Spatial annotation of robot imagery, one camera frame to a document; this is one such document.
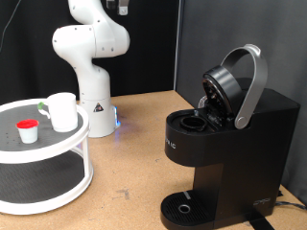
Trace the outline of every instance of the robot base sticker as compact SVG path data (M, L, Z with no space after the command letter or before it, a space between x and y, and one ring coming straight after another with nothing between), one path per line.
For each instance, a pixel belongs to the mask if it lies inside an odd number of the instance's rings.
M99 103L97 103L94 112L102 112L102 111L104 111L103 107Z

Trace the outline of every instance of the power cable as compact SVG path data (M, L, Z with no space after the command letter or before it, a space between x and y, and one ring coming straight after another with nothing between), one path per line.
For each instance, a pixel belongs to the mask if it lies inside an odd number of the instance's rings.
M302 205L302 204L290 203L290 202L286 202L286 201L277 201L275 203L275 206L280 206L280 205L294 205L297 208L300 208L302 210L306 210L307 211L307 207Z
M5 33L6 33L6 30L8 29L8 27L9 27L11 21L12 21L13 16L15 15L15 12L16 12L16 10L17 10L17 8L18 8L20 2L21 2L21 0L18 1L17 5L15 6L15 9L13 10L12 16L11 16L11 18L10 18L10 20L9 20L9 22L8 22L8 24L7 24L7 26L6 26L5 29L3 30L2 38L1 38L1 45L0 45L0 54L1 54L1 51L2 51L2 46L3 46L3 41L4 41L4 35L5 35Z

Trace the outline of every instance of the black background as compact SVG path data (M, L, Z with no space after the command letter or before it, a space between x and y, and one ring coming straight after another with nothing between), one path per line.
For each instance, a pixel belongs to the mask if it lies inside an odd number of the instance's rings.
M177 92L197 107L204 96L203 73L221 64L233 49L257 45L268 63L267 88L301 105L282 184L307 204L307 1L182 3ZM236 78L252 78L251 57L243 57L232 74Z
M18 0L0 2L0 32ZM173 89L178 0L130 0L129 15L106 13L130 34L130 48L119 57L93 63L110 74L111 96ZM0 54L0 104L72 92L79 98L73 68L53 50L58 27L79 25L65 0L22 0L5 34Z

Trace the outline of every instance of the tabletop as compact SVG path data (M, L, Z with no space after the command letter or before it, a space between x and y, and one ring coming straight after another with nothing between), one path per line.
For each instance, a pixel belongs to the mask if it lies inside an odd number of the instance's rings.
M112 98L121 127L104 138L89 139L94 177L71 203L43 214L0 215L0 229L165 229L160 204L173 193L191 190L194 168L180 166L164 153L165 120L192 108L175 91ZM277 200L300 203L281 186ZM307 213L278 206L267 220L275 229L307 229ZM223 228L252 230L246 223Z

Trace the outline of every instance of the black coffee maker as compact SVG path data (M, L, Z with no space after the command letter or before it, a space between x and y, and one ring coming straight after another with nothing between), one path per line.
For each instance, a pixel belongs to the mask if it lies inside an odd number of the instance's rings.
M248 86L230 73L245 55L254 62ZM195 177L192 190L162 201L166 228L217 229L272 213L299 104L264 88L267 75L258 47L235 49L204 74L199 108L167 117L165 153Z

